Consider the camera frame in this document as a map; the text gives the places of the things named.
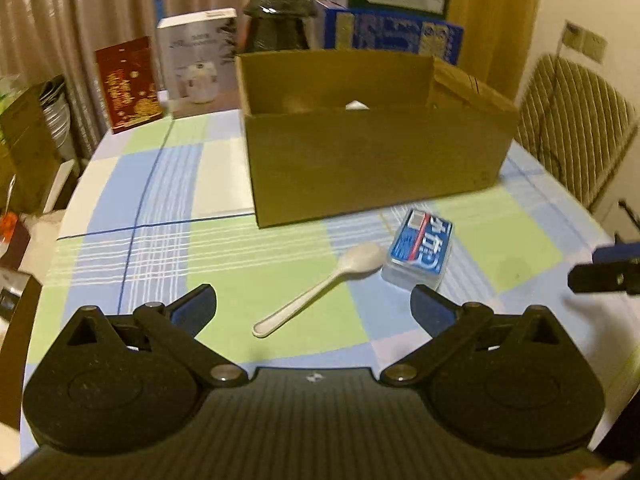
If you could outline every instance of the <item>table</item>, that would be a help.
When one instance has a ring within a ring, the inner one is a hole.
[[[601,438],[640,382],[638,303],[575,296],[566,276],[609,237],[516,143],[495,187],[418,205],[455,224],[444,296],[497,313],[537,303],[556,314],[607,392]],[[257,365],[366,366],[377,375],[429,339],[409,293],[379,273],[337,285],[267,339],[252,337],[251,326],[328,275],[347,248],[388,246],[407,208],[258,230],[238,111],[107,136],[63,221],[26,377],[78,306],[124,314],[201,283],[216,289],[218,311],[198,339],[249,373]],[[23,452],[33,446],[25,428]]]

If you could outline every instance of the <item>chair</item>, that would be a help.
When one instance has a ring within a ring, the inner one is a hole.
[[[591,209],[638,131],[635,115],[601,76],[546,54],[529,82],[515,138]]]

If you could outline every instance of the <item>blue box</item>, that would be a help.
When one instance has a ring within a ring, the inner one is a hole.
[[[382,279],[412,290],[422,283],[438,288],[449,259],[453,224],[410,208],[386,254]]]
[[[328,0],[316,6],[319,48],[397,50],[458,63],[462,27],[408,12],[347,9]]]

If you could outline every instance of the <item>stack of plates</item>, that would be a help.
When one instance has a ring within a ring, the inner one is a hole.
[[[52,85],[45,84],[40,103],[60,155],[64,160],[73,160],[76,149],[71,138],[71,111],[66,102],[64,82],[57,79],[52,81]]]

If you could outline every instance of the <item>wall socket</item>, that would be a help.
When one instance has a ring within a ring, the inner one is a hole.
[[[582,53],[593,59],[596,63],[602,64],[604,53],[607,49],[607,40],[595,32],[587,31],[582,45]]]
[[[562,32],[562,44],[602,64],[607,40],[575,23],[566,22]]]

